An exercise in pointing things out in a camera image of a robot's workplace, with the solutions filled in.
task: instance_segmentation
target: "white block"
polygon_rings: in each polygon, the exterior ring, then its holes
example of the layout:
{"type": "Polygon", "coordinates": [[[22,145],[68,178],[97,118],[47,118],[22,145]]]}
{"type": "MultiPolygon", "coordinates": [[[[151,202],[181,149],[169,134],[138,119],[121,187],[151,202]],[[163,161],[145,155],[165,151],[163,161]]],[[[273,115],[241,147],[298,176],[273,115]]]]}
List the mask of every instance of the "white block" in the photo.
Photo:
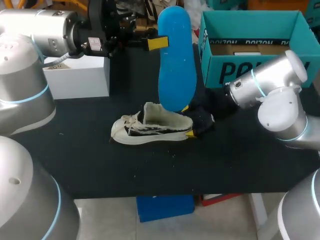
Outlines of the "white block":
{"type": "Polygon", "coordinates": [[[264,200],[261,193],[251,193],[249,194],[249,201],[251,204],[255,226],[258,231],[260,227],[263,226],[268,220],[264,200]]]}
{"type": "MultiPolygon", "coordinates": [[[[56,60],[45,59],[45,63],[56,60]]],[[[54,99],[108,97],[110,60],[107,57],[86,56],[66,59],[59,65],[44,69],[54,99]]]]}

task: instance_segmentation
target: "black stripe on shoe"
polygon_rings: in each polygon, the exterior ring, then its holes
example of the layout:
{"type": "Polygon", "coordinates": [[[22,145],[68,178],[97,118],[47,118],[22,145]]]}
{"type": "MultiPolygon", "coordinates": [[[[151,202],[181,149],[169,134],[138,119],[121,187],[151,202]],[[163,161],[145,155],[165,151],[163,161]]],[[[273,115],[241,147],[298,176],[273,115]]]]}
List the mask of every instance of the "black stripe on shoe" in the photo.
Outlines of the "black stripe on shoe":
{"type": "Polygon", "coordinates": [[[129,131],[129,127],[124,127],[126,133],[128,136],[131,137],[141,137],[141,136],[155,136],[155,135],[162,135],[162,134],[172,134],[172,133],[181,133],[186,132],[188,129],[181,129],[181,130],[171,130],[171,129],[165,129],[158,127],[147,127],[146,129],[141,129],[139,131],[136,131],[135,129],[132,129],[129,131]]]}

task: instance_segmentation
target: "cardboard box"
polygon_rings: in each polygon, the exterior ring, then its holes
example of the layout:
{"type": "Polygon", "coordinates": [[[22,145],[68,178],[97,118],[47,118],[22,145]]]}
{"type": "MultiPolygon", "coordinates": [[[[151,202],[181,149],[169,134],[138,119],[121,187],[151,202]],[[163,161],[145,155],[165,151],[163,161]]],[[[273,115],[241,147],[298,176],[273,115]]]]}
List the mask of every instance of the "cardboard box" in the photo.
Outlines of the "cardboard box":
{"type": "MultiPolygon", "coordinates": [[[[85,8],[88,6],[88,0],[78,0],[78,2],[85,8]]],[[[87,10],[81,8],[79,5],[76,5],[73,2],[54,2],[53,5],[47,7],[47,9],[51,10],[60,10],[60,11],[75,11],[82,17],[87,17],[87,10]]]]}
{"type": "Polygon", "coordinates": [[[198,50],[207,88],[221,88],[252,68],[293,50],[309,87],[320,67],[320,45],[299,11],[206,11],[198,50]]]}
{"type": "Polygon", "coordinates": [[[248,10],[306,12],[309,0],[248,0],[248,10]]]}
{"type": "Polygon", "coordinates": [[[135,32],[136,31],[147,31],[148,29],[158,29],[158,25],[156,23],[148,24],[147,19],[137,18],[135,20],[135,32]]]}
{"type": "Polygon", "coordinates": [[[304,16],[310,28],[320,26],[320,0],[310,0],[304,16]]]}
{"type": "Polygon", "coordinates": [[[245,3],[246,0],[207,0],[206,3],[214,10],[230,10],[231,8],[245,3]]]}

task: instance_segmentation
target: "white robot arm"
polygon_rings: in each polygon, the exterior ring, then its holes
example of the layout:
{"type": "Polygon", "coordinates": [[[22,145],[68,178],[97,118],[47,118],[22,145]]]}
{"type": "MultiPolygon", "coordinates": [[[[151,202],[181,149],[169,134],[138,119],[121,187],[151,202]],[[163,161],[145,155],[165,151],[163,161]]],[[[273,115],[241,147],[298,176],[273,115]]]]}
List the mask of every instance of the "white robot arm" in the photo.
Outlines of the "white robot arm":
{"type": "Polygon", "coordinates": [[[47,124],[56,114],[42,63],[31,38],[0,36],[0,135],[47,124]]]}
{"type": "Polygon", "coordinates": [[[5,9],[0,12],[0,34],[26,36],[41,54],[59,58],[77,50],[74,30],[79,20],[73,11],[5,9]]]}
{"type": "Polygon", "coordinates": [[[241,108],[258,105],[261,125],[291,148],[320,151],[320,118],[300,101],[307,71],[291,50],[227,83],[227,95],[241,108]]]}

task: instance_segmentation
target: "shoelace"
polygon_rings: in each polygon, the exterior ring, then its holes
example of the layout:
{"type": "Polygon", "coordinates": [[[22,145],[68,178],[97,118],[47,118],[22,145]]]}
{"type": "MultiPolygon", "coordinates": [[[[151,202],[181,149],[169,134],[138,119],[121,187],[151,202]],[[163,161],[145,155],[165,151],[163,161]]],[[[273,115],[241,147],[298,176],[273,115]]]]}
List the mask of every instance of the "shoelace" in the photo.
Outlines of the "shoelace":
{"type": "Polygon", "coordinates": [[[121,119],[124,121],[124,125],[119,126],[113,133],[111,134],[111,137],[113,137],[117,132],[119,132],[124,127],[129,128],[129,133],[131,129],[134,130],[145,130],[147,129],[144,124],[138,121],[138,115],[140,114],[140,111],[136,113],[135,115],[123,115],[121,119]]]}

